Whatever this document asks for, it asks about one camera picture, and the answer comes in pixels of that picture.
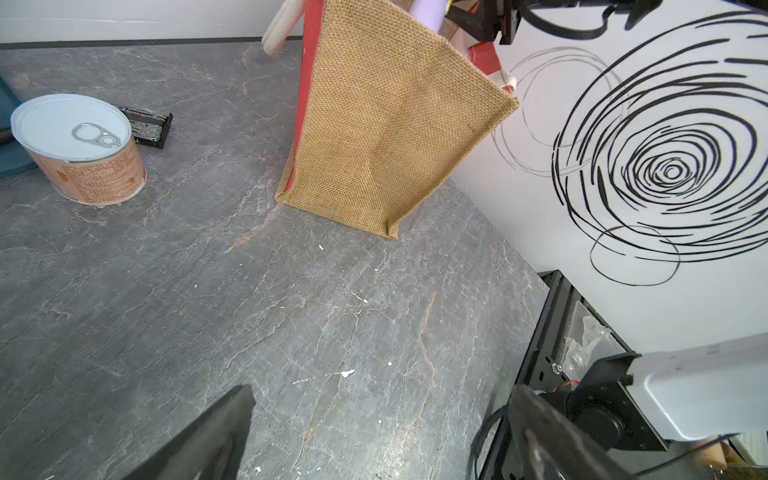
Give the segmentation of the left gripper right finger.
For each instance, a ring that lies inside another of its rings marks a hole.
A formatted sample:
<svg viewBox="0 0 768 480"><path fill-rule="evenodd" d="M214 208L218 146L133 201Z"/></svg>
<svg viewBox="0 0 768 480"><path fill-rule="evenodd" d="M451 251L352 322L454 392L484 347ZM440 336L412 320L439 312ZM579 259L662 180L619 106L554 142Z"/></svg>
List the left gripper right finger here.
<svg viewBox="0 0 768 480"><path fill-rule="evenodd" d="M525 479L634 477L526 385L512 388L507 419Z"/></svg>

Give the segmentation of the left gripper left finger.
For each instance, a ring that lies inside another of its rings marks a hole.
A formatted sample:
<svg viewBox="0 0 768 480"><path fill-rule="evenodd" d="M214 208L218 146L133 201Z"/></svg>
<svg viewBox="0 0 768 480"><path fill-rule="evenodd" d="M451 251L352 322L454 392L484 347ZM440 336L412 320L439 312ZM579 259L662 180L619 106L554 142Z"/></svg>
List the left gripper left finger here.
<svg viewBox="0 0 768 480"><path fill-rule="evenodd" d="M250 432L254 406L251 387L234 386L126 477L235 479Z"/></svg>

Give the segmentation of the brown jute tote bag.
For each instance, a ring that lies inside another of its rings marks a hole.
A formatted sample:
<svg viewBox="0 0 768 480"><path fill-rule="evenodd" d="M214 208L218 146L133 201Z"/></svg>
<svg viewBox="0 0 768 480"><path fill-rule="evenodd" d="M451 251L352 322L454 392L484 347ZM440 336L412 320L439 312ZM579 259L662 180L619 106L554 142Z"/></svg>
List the brown jute tote bag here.
<svg viewBox="0 0 768 480"><path fill-rule="evenodd" d="M279 203L388 238L519 105L493 44L456 49L407 1L286 1L262 39L303 27Z"/></svg>

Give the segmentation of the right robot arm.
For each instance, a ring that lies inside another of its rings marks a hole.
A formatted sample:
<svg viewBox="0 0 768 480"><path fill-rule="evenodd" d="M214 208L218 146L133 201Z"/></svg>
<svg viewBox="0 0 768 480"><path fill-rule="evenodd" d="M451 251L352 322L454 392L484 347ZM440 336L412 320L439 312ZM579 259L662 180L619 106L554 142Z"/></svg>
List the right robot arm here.
<svg viewBox="0 0 768 480"><path fill-rule="evenodd" d="M667 440L767 427L767 5L530 1L519 108L455 173L638 353Z"/></svg>

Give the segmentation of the purple flashlight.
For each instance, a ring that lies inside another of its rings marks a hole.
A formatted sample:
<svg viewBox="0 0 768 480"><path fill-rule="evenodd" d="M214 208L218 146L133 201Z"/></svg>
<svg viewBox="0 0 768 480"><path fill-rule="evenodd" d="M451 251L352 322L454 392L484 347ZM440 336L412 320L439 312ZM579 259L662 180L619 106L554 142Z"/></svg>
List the purple flashlight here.
<svg viewBox="0 0 768 480"><path fill-rule="evenodd" d="M438 28L450 5L450 0L414 0L409 13L424 25Z"/></svg>

